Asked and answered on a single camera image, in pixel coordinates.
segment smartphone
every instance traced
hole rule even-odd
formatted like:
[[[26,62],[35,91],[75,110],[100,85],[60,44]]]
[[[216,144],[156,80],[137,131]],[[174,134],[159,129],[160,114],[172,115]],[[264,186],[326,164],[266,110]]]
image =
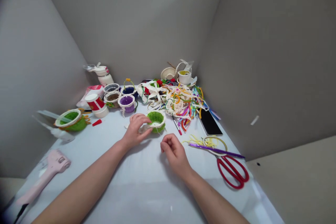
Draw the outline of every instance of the smartphone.
[[[200,120],[207,135],[223,135],[209,110],[202,110],[201,116]]]

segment small woven basket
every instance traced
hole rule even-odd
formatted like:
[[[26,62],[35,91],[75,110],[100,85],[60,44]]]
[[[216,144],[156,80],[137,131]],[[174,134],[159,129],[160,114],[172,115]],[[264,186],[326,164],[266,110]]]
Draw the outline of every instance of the small woven basket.
[[[121,93],[118,90],[114,90],[112,92],[108,92],[104,96],[104,102],[106,103],[106,106],[110,108],[119,108],[118,99],[120,98]]]
[[[160,133],[164,130],[166,124],[166,115],[161,111],[155,110],[147,114],[147,117],[152,121],[148,124],[150,128],[153,128],[153,132]]]
[[[126,82],[131,82],[132,85],[125,85]],[[134,83],[131,81],[131,79],[126,79],[124,81],[124,87],[121,90],[121,93],[123,95],[128,95],[128,94],[133,95],[135,99],[138,97],[138,92],[135,90]]]
[[[62,121],[64,117],[72,121],[65,123]],[[79,109],[72,109],[61,114],[59,118],[56,119],[54,125],[64,131],[81,131],[88,123],[89,121],[86,120]]]
[[[108,92],[112,92],[118,90],[120,91],[120,85],[117,83],[112,83],[112,84],[108,84],[106,87],[104,87],[104,92],[108,93]]]
[[[118,99],[118,104],[121,107],[123,117],[125,117],[125,112],[132,113],[135,110],[135,98],[131,94],[120,96]]]

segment person's left hand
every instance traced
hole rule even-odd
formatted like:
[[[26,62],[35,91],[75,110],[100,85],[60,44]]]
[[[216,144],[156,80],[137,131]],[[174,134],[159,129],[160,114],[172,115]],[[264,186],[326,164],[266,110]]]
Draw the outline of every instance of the person's left hand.
[[[152,128],[149,128],[144,133],[140,134],[139,129],[145,123],[151,123],[152,121],[144,114],[134,114],[129,119],[130,124],[123,138],[120,140],[128,149],[141,143],[151,132]]]

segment woven basket handle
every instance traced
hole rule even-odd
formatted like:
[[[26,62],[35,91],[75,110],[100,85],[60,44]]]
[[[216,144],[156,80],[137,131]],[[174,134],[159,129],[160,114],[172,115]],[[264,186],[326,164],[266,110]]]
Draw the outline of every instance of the woven basket handle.
[[[124,89],[126,89],[126,88],[125,88],[125,83],[126,83],[126,81],[127,81],[127,82],[131,82],[131,83],[133,84],[133,87],[134,87],[134,90],[135,90],[134,83],[133,83],[133,81],[131,81],[131,79],[129,79],[129,78],[127,78],[127,79],[124,81]]]

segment pink tool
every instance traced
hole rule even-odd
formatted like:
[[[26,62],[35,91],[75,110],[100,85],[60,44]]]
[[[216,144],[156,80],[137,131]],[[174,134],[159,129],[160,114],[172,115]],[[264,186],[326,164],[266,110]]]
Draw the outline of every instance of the pink tool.
[[[52,150],[48,157],[48,167],[43,175],[38,179],[38,181],[25,193],[21,198],[17,200],[18,205],[22,205],[22,209],[17,216],[16,221],[19,219],[20,215],[23,213],[28,204],[32,203],[34,199],[42,192],[49,181],[57,174],[62,173],[67,169],[71,161],[64,156],[59,150]]]

